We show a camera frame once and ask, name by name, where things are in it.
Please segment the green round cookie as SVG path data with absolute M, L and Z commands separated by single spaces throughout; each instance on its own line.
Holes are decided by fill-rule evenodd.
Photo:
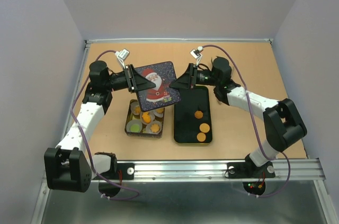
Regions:
M 131 125 L 130 132 L 139 133 L 140 132 L 140 125 L 136 124 L 136 123 Z

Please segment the orange fish cookie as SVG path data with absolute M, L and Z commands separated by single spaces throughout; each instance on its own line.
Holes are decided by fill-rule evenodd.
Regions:
M 152 122 L 152 117 L 149 112 L 143 112 L 141 114 L 141 120 L 144 124 L 150 124 Z

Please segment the orange flower cookie bottom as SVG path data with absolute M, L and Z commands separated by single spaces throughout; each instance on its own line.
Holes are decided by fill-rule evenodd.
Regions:
M 160 130 L 160 126 L 157 123 L 153 123 L 150 126 L 150 130 L 151 130 L 152 133 L 158 133 L 159 130 Z

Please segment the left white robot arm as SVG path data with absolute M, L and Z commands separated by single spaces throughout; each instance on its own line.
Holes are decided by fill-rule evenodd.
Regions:
M 88 141 L 106 115 L 112 92 L 127 89 L 132 93 L 154 88 L 155 83 L 140 75 L 132 65 L 112 73 L 106 62 L 90 64 L 89 83 L 78 115 L 64 138 L 44 154 L 48 187 L 52 190 L 86 192 L 94 178 L 113 178 L 118 166 L 115 154 L 91 154 Z

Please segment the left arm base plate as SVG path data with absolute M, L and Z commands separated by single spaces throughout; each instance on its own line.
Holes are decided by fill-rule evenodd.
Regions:
M 102 176 L 110 180 L 130 181 L 134 179 L 134 173 L 134 163 L 118 163 L 116 171 L 107 171 L 102 173 Z

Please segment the orange swirl cookie top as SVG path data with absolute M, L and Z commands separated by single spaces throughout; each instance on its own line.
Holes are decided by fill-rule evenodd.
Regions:
M 135 112 L 135 114 L 139 114 L 139 113 L 141 112 L 140 107 L 139 107 L 139 106 L 136 106 L 136 107 L 134 108 L 134 112 Z

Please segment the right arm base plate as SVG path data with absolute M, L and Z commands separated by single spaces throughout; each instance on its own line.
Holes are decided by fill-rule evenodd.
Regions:
M 275 178 L 275 172 L 271 162 L 261 167 L 248 162 L 233 162 L 227 165 L 224 177 L 229 179 Z

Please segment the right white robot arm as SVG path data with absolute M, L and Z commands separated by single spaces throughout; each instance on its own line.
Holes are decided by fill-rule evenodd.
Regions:
M 245 157 L 244 163 L 233 167 L 235 172 L 256 176 L 267 162 L 302 139 L 307 134 L 307 128 L 291 99 L 278 101 L 249 92 L 244 84 L 232 80 L 231 72 L 229 61 L 217 57 L 212 61 L 211 69 L 199 70 L 197 65 L 189 64 L 185 73 L 170 86 L 175 89 L 192 89 L 195 85 L 213 86 L 217 100 L 247 111 L 251 118 L 258 117 L 264 122 L 264 142 Z

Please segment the gold tin lid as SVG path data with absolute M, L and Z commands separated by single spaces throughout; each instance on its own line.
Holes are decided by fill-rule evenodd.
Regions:
M 177 79 L 171 61 L 137 67 L 136 71 L 155 84 L 155 87 L 137 93 L 138 103 L 143 112 L 174 105 L 181 100 L 180 91 L 170 87 Z

